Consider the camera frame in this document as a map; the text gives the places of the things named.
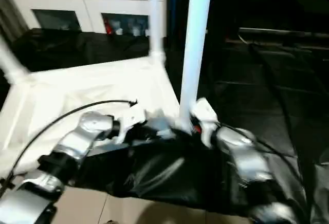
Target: white pipe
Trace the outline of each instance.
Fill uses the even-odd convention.
[[[160,6],[158,0],[150,0],[150,56],[154,61],[165,61],[160,26]]]
[[[190,0],[186,33],[184,68],[181,83],[182,121],[189,122],[190,108],[196,102],[210,0]]]
[[[8,83],[15,84],[27,76],[28,71],[20,64],[11,52],[3,38],[0,36],[0,68],[5,73]]]

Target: black cloth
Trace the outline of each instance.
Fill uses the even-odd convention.
[[[141,57],[148,49],[142,37],[33,30],[14,52],[36,71]],[[177,96],[183,55],[167,50]],[[220,121],[250,130],[285,156],[302,182],[278,155],[260,147],[291,205],[309,223],[329,223],[327,70],[326,61],[311,52],[232,45],[205,52],[198,90]],[[223,177],[218,152],[189,144],[182,139],[113,152],[97,167],[103,181],[95,182],[91,167],[77,186],[244,215],[241,189],[231,174]],[[229,189],[223,187],[228,180]]]

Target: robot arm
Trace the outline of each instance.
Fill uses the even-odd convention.
[[[0,223],[51,223],[53,205],[62,195],[94,142],[113,132],[113,118],[96,112],[85,113],[78,126],[64,136],[40,166],[0,201]]]
[[[139,137],[139,143],[149,142],[147,138],[141,141],[144,136],[139,132],[126,133],[127,127],[134,127],[139,121],[143,121],[143,118],[133,123],[129,118],[118,122],[96,112],[85,113],[79,125],[60,140],[51,154],[39,159],[38,169],[27,174],[16,189],[3,197],[0,201],[0,223],[51,223],[56,213],[53,204],[58,201],[65,185],[78,171],[95,141],[113,138],[112,143],[118,144],[126,135],[131,137],[133,134]],[[247,131],[226,126],[207,133],[210,136],[207,140],[211,140],[212,146],[226,154],[233,165],[249,204],[250,219],[254,223],[297,224],[266,160],[256,150],[255,137]],[[97,156],[105,152],[93,150],[91,154],[96,153]]]

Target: white cabinet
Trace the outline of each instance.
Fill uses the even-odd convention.
[[[94,29],[94,32],[106,33],[104,22],[113,27],[111,21],[119,21],[123,33],[132,33],[135,27],[141,34],[145,34],[148,28],[149,2],[141,0],[85,0],[87,11]],[[161,33],[166,36],[166,0],[159,1],[161,11]]]
[[[30,29],[64,29],[147,35],[149,0],[15,0]],[[161,34],[167,31],[167,0],[158,0]]]
[[[83,0],[15,0],[30,29],[93,31]]]

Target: wire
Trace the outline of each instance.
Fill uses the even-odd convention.
[[[238,37],[240,38],[240,40],[244,43],[244,44],[249,44],[246,40],[244,40],[243,38],[242,38],[242,36],[240,36],[240,34],[238,33],[237,34],[238,35]]]
[[[53,125],[55,125],[56,123],[58,123],[60,120],[66,118],[67,116],[74,114],[78,111],[81,111],[83,109],[86,109],[88,107],[92,107],[92,106],[96,106],[96,105],[100,105],[100,104],[104,104],[104,103],[127,103],[130,106],[133,106],[136,104],[136,102],[131,102],[128,100],[107,100],[107,101],[100,101],[100,102],[94,102],[94,103],[90,103],[81,107],[78,107],[76,109],[73,109],[65,114],[63,114],[62,116],[58,117],[57,119],[55,119],[54,121],[52,121],[51,123],[49,123],[48,125],[46,125],[41,131],[39,131],[25,146],[25,148],[21,151],[20,155],[17,157],[15,163],[13,164],[6,180],[3,183],[2,188],[0,189],[0,198],[2,198],[3,194],[5,193],[6,189],[10,186],[10,181],[12,179],[12,177],[14,176],[14,171],[19,163],[19,161],[21,160],[22,156],[25,154],[26,150],[34,143],[34,141],[40,137],[43,133],[45,133],[49,128],[51,128]]]

